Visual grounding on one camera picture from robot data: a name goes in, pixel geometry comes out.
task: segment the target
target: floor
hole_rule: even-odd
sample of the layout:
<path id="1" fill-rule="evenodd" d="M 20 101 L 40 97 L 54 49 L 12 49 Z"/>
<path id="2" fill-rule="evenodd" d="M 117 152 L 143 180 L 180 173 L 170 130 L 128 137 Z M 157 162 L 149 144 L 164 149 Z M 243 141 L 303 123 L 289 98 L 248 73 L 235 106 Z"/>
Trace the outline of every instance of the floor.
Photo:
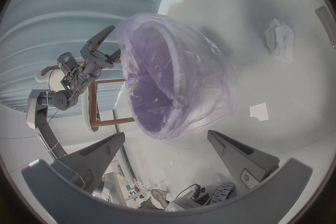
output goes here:
<path id="1" fill-rule="evenodd" d="M 159 188 L 174 195 L 193 183 L 211 192 L 222 182 L 232 182 L 207 141 L 208 128 L 275 154 L 281 159 L 280 164 L 296 157 L 304 162 L 309 160 L 314 171 L 326 173 L 327 168 L 319 170 L 314 159 L 327 160 L 328 164 L 335 153 L 334 146 L 325 143 L 335 140 L 332 131 L 336 127 L 333 120 L 336 50 L 315 14 L 321 3 L 321 0 L 171 1 L 165 9 L 168 16 L 203 33 L 225 54 L 241 84 L 241 101 L 233 117 L 172 140 L 153 140 L 136 124 L 120 125 L 126 134 L 125 149 L 136 175 L 144 181 L 153 180 Z M 276 61 L 267 47 L 264 27 L 273 18 L 285 21 L 294 32 L 295 54 L 290 64 Z M 250 107 L 264 103 L 268 120 L 251 117 Z M 119 111 L 123 117 L 131 116 L 126 107 Z M 319 143 L 322 151 L 326 148 L 325 152 L 314 152 Z M 313 173 L 312 178 L 320 182 L 322 177 Z M 307 188 L 305 199 L 316 189 L 316 182 Z"/>

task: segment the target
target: cable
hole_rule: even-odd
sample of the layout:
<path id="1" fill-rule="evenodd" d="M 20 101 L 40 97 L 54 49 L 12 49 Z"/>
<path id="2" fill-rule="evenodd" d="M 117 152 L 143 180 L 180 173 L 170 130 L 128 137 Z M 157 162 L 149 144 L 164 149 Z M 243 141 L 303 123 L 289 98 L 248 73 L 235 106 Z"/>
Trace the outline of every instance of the cable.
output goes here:
<path id="1" fill-rule="evenodd" d="M 67 66 L 67 64 L 65 63 L 64 64 L 64 66 L 69 70 L 69 72 L 70 72 L 70 75 L 71 75 L 71 77 L 72 77 L 72 79 L 73 79 L 73 86 L 74 86 L 74 90 L 73 90 L 73 92 L 72 92 L 72 95 L 71 95 L 71 97 L 68 99 L 68 102 L 73 98 L 73 96 L 75 95 L 75 91 L 76 91 L 76 82 L 75 82 L 75 78 L 74 78 L 74 75 L 71 73 L 71 70 L 70 70 L 70 68 Z"/>
<path id="2" fill-rule="evenodd" d="M 55 71 L 55 70 L 56 70 L 56 69 L 52 70 L 51 73 L 50 73 L 50 75 L 49 75 L 49 79 L 48 79 L 49 91 L 51 91 L 51 89 L 50 89 L 50 77 L 51 77 L 51 74 L 53 73 L 53 71 Z"/>
<path id="3" fill-rule="evenodd" d="M 193 185 L 187 187 L 185 190 L 181 191 L 181 192 L 176 196 L 175 199 L 177 199 L 177 197 L 180 196 L 182 192 L 184 192 L 184 191 L 186 191 L 188 188 L 191 188 L 191 187 L 196 186 L 196 185 L 198 185 L 198 184 L 193 184 Z"/>
<path id="4" fill-rule="evenodd" d="M 50 121 L 53 119 L 53 117 L 56 115 L 56 113 L 59 111 L 59 109 L 55 112 L 55 114 L 53 114 L 53 116 L 50 118 L 50 120 L 48 121 L 48 124 L 50 123 Z"/>

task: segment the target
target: purple plastic bag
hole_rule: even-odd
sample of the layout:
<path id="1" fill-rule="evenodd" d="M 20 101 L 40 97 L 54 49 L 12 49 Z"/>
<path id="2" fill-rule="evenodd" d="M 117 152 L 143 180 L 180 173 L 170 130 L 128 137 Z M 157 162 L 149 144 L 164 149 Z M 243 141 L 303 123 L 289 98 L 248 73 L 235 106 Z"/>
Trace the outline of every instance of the purple plastic bag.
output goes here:
<path id="1" fill-rule="evenodd" d="M 127 100 L 141 130 L 170 139 L 232 115 L 239 84 L 206 37 L 168 16 L 138 14 L 116 28 Z"/>

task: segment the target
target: white shoe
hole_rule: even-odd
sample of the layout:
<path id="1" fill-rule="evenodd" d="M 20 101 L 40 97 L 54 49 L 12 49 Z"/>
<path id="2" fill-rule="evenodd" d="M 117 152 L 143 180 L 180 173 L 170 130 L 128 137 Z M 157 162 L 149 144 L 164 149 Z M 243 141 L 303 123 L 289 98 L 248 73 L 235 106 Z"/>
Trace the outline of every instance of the white shoe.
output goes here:
<path id="1" fill-rule="evenodd" d="M 167 192 L 160 189 L 152 189 L 150 191 L 150 199 L 152 204 L 158 209 L 166 209 L 168 204 L 166 202 Z"/>

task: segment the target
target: sneaker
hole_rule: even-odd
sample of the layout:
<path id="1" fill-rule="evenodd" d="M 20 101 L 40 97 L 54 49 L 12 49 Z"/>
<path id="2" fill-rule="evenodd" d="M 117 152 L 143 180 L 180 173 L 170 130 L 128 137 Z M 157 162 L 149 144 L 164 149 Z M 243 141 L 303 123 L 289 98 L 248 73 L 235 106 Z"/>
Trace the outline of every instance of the sneaker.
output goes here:
<path id="1" fill-rule="evenodd" d="M 160 189 L 152 189 L 150 191 L 150 198 L 152 204 L 159 209 L 166 209 L 168 203 L 166 202 L 167 192 Z"/>

